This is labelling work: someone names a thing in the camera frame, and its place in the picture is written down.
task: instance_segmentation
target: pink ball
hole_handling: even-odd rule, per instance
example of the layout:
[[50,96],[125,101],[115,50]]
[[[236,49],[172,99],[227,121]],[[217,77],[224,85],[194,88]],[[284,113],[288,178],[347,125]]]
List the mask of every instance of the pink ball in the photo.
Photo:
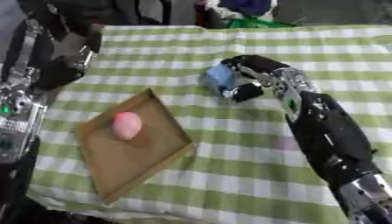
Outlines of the pink ball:
[[142,128],[142,119],[132,112],[118,113],[113,121],[113,132],[120,140],[130,140]]

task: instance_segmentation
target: robotic hand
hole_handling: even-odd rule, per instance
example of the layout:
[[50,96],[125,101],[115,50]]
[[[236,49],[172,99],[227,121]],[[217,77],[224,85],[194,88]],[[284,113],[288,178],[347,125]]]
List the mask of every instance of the robotic hand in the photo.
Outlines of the robotic hand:
[[0,80],[0,223],[8,223],[25,196],[38,154],[46,93],[79,79],[100,48],[90,32],[79,55],[51,59],[53,42],[71,30],[51,5],[29,13],[14,31]]
[[[258,55],[224,59],[220,65],[254,80],[251,88],[240,86],[246,89],[242,99],[272,89],[301,151],[350,223],[392,223],[392,191],[372,162],[376,150],[350,115],[330,95],[319,93],[304,71]],[[235,101],[233,96],[240,93],[225,84],[218,89],[226,97],[232,93]]]

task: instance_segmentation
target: blue object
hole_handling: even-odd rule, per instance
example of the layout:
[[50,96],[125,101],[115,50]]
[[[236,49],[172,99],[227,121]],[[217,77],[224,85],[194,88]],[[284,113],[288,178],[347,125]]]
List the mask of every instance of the blue object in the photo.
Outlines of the blue object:
[[220,0],[218,6],[250,17],[257,17],[270,10],[271,0]]
[[230,68],[219,64],[206,72],[205,84],[212,90],[220,93],[219,87],[224,87],[225,89],[234,88],[235,77]]

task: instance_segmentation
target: tablecloth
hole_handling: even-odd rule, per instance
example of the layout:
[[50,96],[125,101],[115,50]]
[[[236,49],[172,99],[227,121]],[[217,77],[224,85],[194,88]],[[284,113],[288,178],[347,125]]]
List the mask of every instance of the tablecloth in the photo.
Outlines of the tablecloth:
[[[200,76],[244,53],[304,69],[362,127],[390,181],[391,43],[390,26],[109,26],[86,76],[65,87],[47,113],[29,195],[50,208],[120,223],[346,223],[271,93],[233,104],[201,86]],[[196,149],[105,206],[72,129],[146,88],[160,97]]]

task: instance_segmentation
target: wooden tray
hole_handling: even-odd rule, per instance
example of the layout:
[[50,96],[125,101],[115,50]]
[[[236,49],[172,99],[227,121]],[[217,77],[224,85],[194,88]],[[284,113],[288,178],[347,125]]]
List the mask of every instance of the wooden tray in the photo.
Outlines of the wooden tray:
[[[114,115],[124,111],[143,121],[140,133],[129,141],[117,140],[111,129]],[[151,89],[83,123],[76,135],[95,188],[107,204],[192,148],[190,137]]]

